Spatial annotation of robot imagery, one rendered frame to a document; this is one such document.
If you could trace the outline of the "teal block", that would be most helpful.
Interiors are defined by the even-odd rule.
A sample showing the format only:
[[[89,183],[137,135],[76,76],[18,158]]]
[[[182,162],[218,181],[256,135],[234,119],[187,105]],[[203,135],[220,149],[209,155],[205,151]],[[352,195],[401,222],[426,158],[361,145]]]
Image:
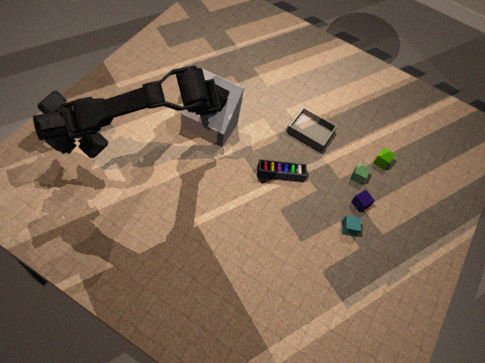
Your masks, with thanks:
[[[361,231],[361,218],[346,215],[341,221],[341,234],[356,237]]]

